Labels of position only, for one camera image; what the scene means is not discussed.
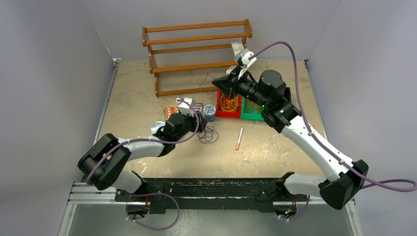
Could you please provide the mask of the red plastic bin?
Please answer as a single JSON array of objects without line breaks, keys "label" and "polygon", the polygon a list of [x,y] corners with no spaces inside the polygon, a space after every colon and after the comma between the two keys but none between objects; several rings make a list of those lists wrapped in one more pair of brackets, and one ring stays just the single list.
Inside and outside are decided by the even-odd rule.
[{"label": "red plastic bin", "polygon": [[242,97],[240,95],[229,99],[220,90],[217,91],[216,116],[221,118],[240,119]]}]

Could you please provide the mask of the green plastic bin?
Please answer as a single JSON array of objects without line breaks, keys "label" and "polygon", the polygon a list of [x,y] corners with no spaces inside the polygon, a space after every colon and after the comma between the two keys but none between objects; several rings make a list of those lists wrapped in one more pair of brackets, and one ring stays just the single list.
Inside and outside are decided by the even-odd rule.
[{"label": "green plastic bin", "polygon": [[249,101],[248,99],[242,99],[242,109],[240,113],[241,119],[263,121],[262,117],[263,107]]}]

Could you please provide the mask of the black plastic bin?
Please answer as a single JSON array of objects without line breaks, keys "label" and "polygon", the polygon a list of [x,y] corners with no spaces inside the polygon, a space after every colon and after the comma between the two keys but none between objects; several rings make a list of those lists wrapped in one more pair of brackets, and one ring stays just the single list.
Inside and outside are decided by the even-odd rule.
[{"label": "black plastic bin", "polygon": [[286,87],[284,90],[284,98],[289,101],[290,103],[292,102],[291,99],[291,89],[289,87]]}]

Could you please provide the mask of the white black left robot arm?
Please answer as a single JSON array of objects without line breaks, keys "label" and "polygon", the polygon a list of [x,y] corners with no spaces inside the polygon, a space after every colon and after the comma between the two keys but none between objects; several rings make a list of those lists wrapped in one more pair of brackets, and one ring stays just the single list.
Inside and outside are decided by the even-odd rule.
[{"label": "white black left robot arm", "polygon": [[86,182],[98,190],[109,187],[123,190],[134,201],[145,198],[145,181],[134,171],[124,169],[127,162],[144,157],[162,157],[185,142],[187,133],[203,132],[208,121],[201,113],[175,113],[165,125],[147,138],[127,140],[108,133],[102,136],[79,160],[77,166]]}]

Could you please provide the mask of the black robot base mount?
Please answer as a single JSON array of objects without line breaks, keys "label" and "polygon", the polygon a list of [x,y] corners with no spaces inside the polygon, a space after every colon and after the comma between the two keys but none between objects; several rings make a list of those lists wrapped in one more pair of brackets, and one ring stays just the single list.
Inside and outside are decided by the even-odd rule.
[{"label": "black robot base mount", "polygon": [[145,178],[135,193],[117,189],[115,200],[148,203],[151,214],[168,209],[256,210],[294,215],[306,195],[292,195],[284,179],[275,178]]}]

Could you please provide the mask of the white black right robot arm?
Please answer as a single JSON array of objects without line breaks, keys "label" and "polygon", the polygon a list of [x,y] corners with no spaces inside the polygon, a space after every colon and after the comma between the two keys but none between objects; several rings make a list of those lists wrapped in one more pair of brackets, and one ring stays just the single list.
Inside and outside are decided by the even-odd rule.
[{"label": "white black right robot arm", "polygon": [[265,70],[258,82],[248,79],[245,72],[241,78],[230,73],[214,79],[212,84],[224,95],[234,98],[242,96],[263,108],[264,122],[278,133],[294,142],[322,170],[323,176],[289,174],[276,187],[277,196],[288,200],[293,195],[303,194],[321,197],[330,207],[342,209],[364,186],[358,172],[367,175],[369,166],[363,160],[354,161],[339,154],[320,134],[315,140],[315,129],[304,122],[301,111],[291,102],[290,91],[279,72]]}]

